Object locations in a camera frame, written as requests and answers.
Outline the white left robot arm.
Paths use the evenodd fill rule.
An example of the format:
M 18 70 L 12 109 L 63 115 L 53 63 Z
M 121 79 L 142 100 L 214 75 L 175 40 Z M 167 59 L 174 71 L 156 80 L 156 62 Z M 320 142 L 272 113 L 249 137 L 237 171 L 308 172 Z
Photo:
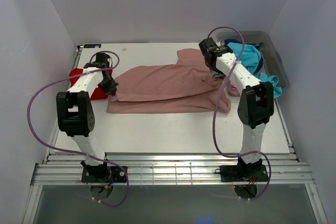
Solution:
M 111 51 L 95 53 L 83 68 L 70 72 L 70 88 L 56 95 L 58 127 L 85 153 L 85 160 L 81 162 L 85 175 L 99 182 L 111 177 L 111 168 L 103 162 L 106 153 L 92 133 L 95 116 L 91 100 L 116 95 L 118 83 L 112 78 L 111 55 L 120 61 L 119 56 Z

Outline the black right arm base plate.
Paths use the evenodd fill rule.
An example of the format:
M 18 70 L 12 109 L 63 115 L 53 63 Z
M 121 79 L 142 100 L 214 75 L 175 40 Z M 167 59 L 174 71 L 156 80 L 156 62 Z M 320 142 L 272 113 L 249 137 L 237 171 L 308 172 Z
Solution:
M 243 172 L 238 165 L 222 165 L 214 174 L 220 175 L 221 182 L 267 182 L 269 178 L 265 165 L 251 172 Z

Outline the dusty pink t-shirt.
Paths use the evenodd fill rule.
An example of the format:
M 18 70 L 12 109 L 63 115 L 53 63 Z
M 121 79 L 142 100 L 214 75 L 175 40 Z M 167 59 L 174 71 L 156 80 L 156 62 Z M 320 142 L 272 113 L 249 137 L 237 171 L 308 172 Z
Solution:
M 231 101 L 221 93 L 222 79 L 214 79 L 198 49 L 177 51 L 175 64 L 134 67 L 116 78 L 116 95 L 107 112 L 195 113 L 217 109 L 228 113 Z

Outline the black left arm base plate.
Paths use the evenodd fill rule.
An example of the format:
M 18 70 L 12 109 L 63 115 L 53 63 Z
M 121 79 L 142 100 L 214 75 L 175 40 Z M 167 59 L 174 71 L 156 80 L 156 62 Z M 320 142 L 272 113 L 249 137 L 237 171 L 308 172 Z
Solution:
M 127 167 L 123 166 L 123 170 L 117 166 L 86 166 L 83 168 L 81 182 L 82 183 L 125 183 L 127 181 L 125 173 Z

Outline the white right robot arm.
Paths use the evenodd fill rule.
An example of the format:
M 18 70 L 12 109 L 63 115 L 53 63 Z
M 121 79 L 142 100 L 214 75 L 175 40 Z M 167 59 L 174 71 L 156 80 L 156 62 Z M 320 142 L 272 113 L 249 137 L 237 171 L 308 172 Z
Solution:
M 236 165 L 223 165 L 216 171 L 222 182 L 265 182 L 268 174 L 261 159 L 261 144 L 266 124 L 274 114 L 274 92 L 270 82 L 253 76 L 227 46 L 219 46 L 213 38 L 199 44 L 211 75 L 225 76 L 240 94 L 237 114 L 243 124 L 242 148 Z

